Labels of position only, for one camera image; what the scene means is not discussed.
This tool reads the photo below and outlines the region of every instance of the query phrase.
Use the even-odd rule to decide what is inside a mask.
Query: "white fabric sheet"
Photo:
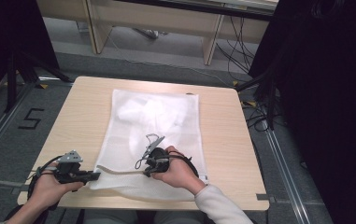
[[[150,144],[146,135],[153,133],[165,137],[158,147],[174,146],[192,157],[200,178],[207,182],[198,95],[114,90],[107,134],[94,168],[102,174],[90,188],[114,189],[133,198],[193,201],[187,190],[143,175],[145,161],[136,170]]]

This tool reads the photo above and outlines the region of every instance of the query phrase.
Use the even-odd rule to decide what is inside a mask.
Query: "metal track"
[[[35,83],[27,83],[20,91],[15,105],[9,110],[8,113],[5,113],[2,118],[0,118],[0,137],[6,131],[9,123],[12,121],[16,115],[18,108],[20,107],[23,99],[29,94],[29,92],[34,88]]]
[[[266,120],[263,121],[263,126],[264,128],[267,127]],[[291,200],[293,211],[296,215],[297,221],[299,224],[309,224],[311,222],[308,217],[306,206],[304,205],[300,193],[292,179],[291,172],[289,170],[288,164],[285,161],[277,137],[273,130],[267,130],[266,134],[268,143],[270,144],[270,147],[276,159],[277,167],[280,171],[283,183]]]

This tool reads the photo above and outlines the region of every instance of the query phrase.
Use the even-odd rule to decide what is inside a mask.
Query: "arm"
[[[64,194],[77,190],[83,185],[82,182],[60,184],[53,175],[42,175],[37,180],[32,197],[7,221],[7,224],[30,224],[35,222],[42,212],[59,202]]]
[[[174,147],[166,149],[171,155],[177,151]],[[220,189],[207,186],[192,172],[186,162],[179,159],[170,159],[169,169],[165,173],[153,173],[152,177],[162,180],[175,188],[184,188],[195,195],[195,203],[217,224],[223,223],[252,223],[247,215]]]

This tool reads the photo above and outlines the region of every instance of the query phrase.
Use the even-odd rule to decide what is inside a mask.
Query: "floor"
[[[143,77],[142,74],[157,73],[155,76],[159,81],[170,81],[179,83],[191,83],[195,85],[219,86],[232,88],[234,81],[243,83],[250,80],[237,65],[229,62],[219,49],[215,50],[211,65],[204,65],[201,38],[189,35],[162,34],[158,39],[151,40],[131,28],[115,27],[110,34],[106,47],[101,54],[93,54],[89,33],[85,27],[80,29],[74,21],[60,21],[45,18],[45,23],[49,31],[50,39],[54,50],[57,53],[58,61],[64,72],[71,77],[78,75],[107,77],[107,73],[119,74],[121,78],[154,79],[154,77]],[[225,40],[219,40],[218,44],[222,49],[232,51],[230,45]],[[248,50],[255,54],[257,45],[246,44]],[[234,52],[231,54],[240,62],[243,62],[242,55]],[[21,157],[9,158],[14,162],[21,164],[21,173],[19,177],[8,168],[7,165],[0,162],[0,170],[6,170],[0,174],[0,180],[10,181],[6,185],[3,182],[0,185],[0,217],[4,217],[9,209],[13,208],[14,199],[17,197],[17,188],[25,174],[32,168],[31,163],[24,164],[20,158],[27,158],[33,161],[36,159],[36,153],[41,149],[41,145],[46,140],[46,133],[50,131],[53,121],[58,115],[62,106],[64,97],[69,92],[69,87],[60,82],[50,83],[50,88],[58,92],[58,95],[46,94],[44,91],[34,89],[27,99],[22,103],[22,107],[49,107],[50,112],[47,115],[47,123],[43,130],[26,132],[17,137],[17,133],[6,133],[0,140],[0,156],[19,151]],[[239,95],[241,101],[252,102],[251,95],[255,87],[241,92]],[[0,108],[5,106],[5,90],[0,90]],[[248,119],[249,132],[253,140],[255,150],[258,154],[259,166],[263,173],[264,185],[267,196],[270,201],[270,208],[267,212],[247,211],[249,217],[256,223],[333,223],[327,209],[322,202],[317,188],[312,181],[310,174],[301,163],[301,156],[294,141],[291,139],[289,127],[284,123],[283,117],[275,119],[276,129],[274,135],[280,147],[280,154],[285,161],[288,169],[288,175],[292,178],[293,185],[305,208],[304,213],[307,218],[300,218],[295,209],[295,202],[292,201],[291,190],[287,189],[284,179],[283,167],[276,158],[276,152],[270,147],[269,136],[267,132],[262,132],[264,128],[262,122],[255,123],[256,116],[261,115],[259,110],[251,106],[243,106],[244,114]],[[24,117],[27,110],[20,109],[17,117]],[[19,126],[21,121],[12,121],[9,126]],[[22,148],[32,148],[35,152],[20,151]],[[50,216],[48,223],[56,223],[62,217],[62,223],[73,223],[78,215],[78,210],[57,209]]]

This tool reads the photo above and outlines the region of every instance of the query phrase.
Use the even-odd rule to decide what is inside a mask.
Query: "person's right hand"
[[[166,150],[170,155],[179,155],[174,147],[168,147]],[[165,173],[152,173],[154,179],[162,180],[174,188],[184,188],[196,195],[206,184],[200,180],[192,171],[190,166],[183,160],[170,158],[169,169]]]

